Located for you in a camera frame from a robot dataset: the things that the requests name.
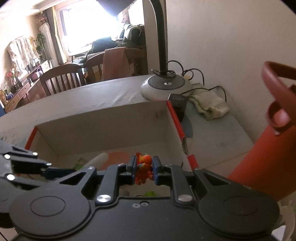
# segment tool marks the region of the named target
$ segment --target table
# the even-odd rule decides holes
[[[57,118],[114,106],[147,102],[140,93],[149,75],[109,80],[71,89],[34,101],[0,117],[0,138],[24,147],[35,125]],[[206,121],[188,103],[185,114],[193,127],[189,153],[201,167],[227,175],[252,148],[253,143],[237,120],[227,113]]]
[[[73,52],[69,53],[69,56],[71,56],[71,63],[73,63],[74,55],[78,55],[78,54],[81,54],[81,53],[86,53],[86,52],[90,51],[90,49],[91,49],[91,45],[88,45],[88,46],[85,46],[83,48],[80,48],[77,51],[73,51]]]

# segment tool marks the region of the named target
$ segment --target drawer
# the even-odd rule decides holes
[[[49,63],[48,63],[47,60],[41,64],[41,68],[42,68],[42,69],[43,69],[43,68],[46,68],[46,67],[49,67]]]
[[[9,104],[5,107],[6,112],[12,111],[19,101],[20,101],[20,97],[17,94],[12,98]]]
[[[29,82],[26,83],[26,84],[22,87],[22,89],[18,92],[19,97],[22,98],[23,95],[26,94],[26,93],[28,92],[28,90],[30,89],[30,87],[31,87],[31,86],[30,86],[30,83],[29,83]]]
[[[42,68],[42,71],[43,71],[43,73],[45,73],[46,71],[49,71],[50,70],[50,67],[49,67],[49,65],[48,66],[46,66],[46,67],[44,67],[44,68]]]

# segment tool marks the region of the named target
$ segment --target white wall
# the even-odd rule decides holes
[[[160,0],[166,22],[165,0]],[[148,72],[159,70],[158,42],[155,16],[149,0],[143,0]]]
[[[4,83],[5,74],[11,69],[11,59],[7,51],[9,43],[19,36],[34,37],[38,33],[36,16],[6,17],[0,20],[0,85]]]
[[[137,0],[135,3],[128,9],[128,15],[132,25],[142,24],[144,25],[144,9],[143,1]]]
[[[59,8],[65,7],[69,4],[75,3],[77,1],[79,1],[79,0],[65,0],[65,1],[62,1],[59,4],[55,5],[54,8],[59,9]]]
[[[168,59],[201,69],[206,87],[222,85],[232,114],[255,141],[273,101],[261,67],[267,60],[296,65],[296,15],[280,0],[166,0],[166,5]]]

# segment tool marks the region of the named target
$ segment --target black power adapter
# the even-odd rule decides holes
[[[168,97],[168,100],[169,102],[171,102],[180,122],[183,120],[184,117],[187,99],[188,97],[178,94],[170,94],[170,96]]]

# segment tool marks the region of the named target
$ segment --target hanging clothes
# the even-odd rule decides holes
[[[27,65],[32,64],[35,66],[35,59],[39,56],[37,51],[33,50],[29,39],[25,36],[18,37],[11,41],[7,50],[11,58],[12,67],[19,72],[19,79],[28,73],[25,69]]]

